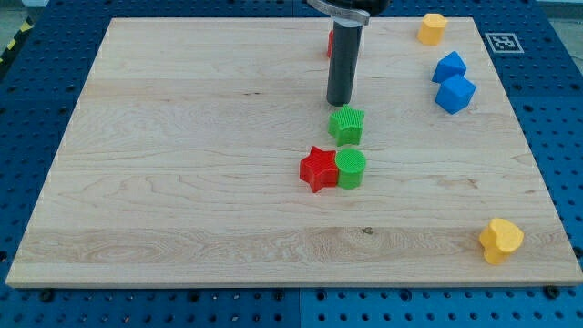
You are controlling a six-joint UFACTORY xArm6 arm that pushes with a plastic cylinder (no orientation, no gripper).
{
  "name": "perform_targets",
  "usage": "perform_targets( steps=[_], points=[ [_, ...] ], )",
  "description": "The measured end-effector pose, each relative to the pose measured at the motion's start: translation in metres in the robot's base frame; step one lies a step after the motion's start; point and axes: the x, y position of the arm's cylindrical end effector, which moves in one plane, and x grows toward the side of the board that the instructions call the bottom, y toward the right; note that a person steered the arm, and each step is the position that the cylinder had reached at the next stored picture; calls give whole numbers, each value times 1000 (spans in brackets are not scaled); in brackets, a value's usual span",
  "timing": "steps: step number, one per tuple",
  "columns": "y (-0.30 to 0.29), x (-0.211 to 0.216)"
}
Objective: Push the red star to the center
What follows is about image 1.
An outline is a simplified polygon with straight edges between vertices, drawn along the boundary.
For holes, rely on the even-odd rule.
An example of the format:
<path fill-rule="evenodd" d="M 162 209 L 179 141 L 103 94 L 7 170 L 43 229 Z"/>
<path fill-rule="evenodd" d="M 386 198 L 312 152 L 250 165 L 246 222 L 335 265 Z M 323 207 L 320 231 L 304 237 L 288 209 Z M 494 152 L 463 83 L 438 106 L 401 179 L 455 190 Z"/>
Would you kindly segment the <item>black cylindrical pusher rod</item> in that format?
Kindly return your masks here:
<path fill-rule="evenodd" d="M 341 107 L 349 104 L 357 67 L 363 26 L 333 22 L 332 52 L 326 99 L 329 104 Z"/>

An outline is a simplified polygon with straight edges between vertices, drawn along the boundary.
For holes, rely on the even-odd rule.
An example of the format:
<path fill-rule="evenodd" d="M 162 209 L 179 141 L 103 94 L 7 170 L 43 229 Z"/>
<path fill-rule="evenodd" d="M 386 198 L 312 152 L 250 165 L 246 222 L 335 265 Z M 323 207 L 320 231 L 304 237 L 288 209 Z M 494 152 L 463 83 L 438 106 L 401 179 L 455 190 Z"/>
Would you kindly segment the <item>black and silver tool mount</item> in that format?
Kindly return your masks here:
<path fill-rule="evenodd" d="M 391 0 L 307 0 L 307 4 L 334 19 L 367 26 L 371 17 L 381 14 Z"/>

